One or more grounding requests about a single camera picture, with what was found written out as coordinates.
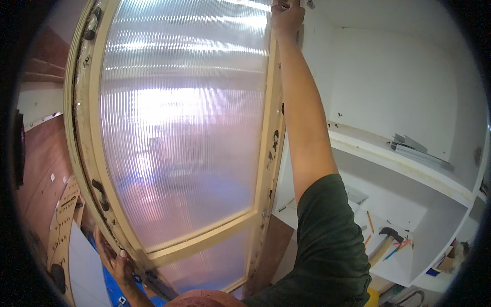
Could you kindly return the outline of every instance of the polycarbonate panel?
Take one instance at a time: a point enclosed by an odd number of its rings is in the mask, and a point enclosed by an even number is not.
[[[179,293],[193,289],[223,290],[245,277],[249,234],[250,228],[157,270]]]
[[[122,0],[100,125],[110,178],[143,248],[252,209],[272,0]]]

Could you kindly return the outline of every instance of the white cabinet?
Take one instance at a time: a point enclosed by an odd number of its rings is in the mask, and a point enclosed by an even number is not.
[[[383,239],[371,233],[367,211],[376,233],[389,225],[414,242],[371,272],[410,286],[473,208],[488,158],[488,110],[472,55],[440,4],[375,2],[377,9],[354,0],[306,8],[302,50],[343,181],[368,196],[355,215],[360,226],[368,225],[365,239],[372,235],[367,254]],[[365,16],[363,8],[373,14]],[[396,153],[389,144],[395,133],[419,142],[454,171]],[[273,214],[297,229],[294,198],[285,140]]]

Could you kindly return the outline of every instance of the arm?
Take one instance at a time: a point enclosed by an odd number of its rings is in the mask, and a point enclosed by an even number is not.
[[[97,226],[94,229],[94,239],[102,264],[104,264],[112,277],[114,277],[114,280],[131,306],[154,307],[153,303],[138,288],[133,280],[130,261],[126,252],[121,251],[120,254],[116,254]]]
[[[284,12],[279,5],[274,5],[272,13],[281,58],[295,198],[299,201],[317,179],[338,173],[338,170],[332,156],[321,97],[295,40],[305,9],[295,0]]]

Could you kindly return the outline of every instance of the sleeve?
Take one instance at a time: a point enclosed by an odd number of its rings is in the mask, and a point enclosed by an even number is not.
[[[244,300],[251,306],[362,307],[369,299],[370,265],[341,176],[313,183],[298,205],[298,252],[293,270]]]

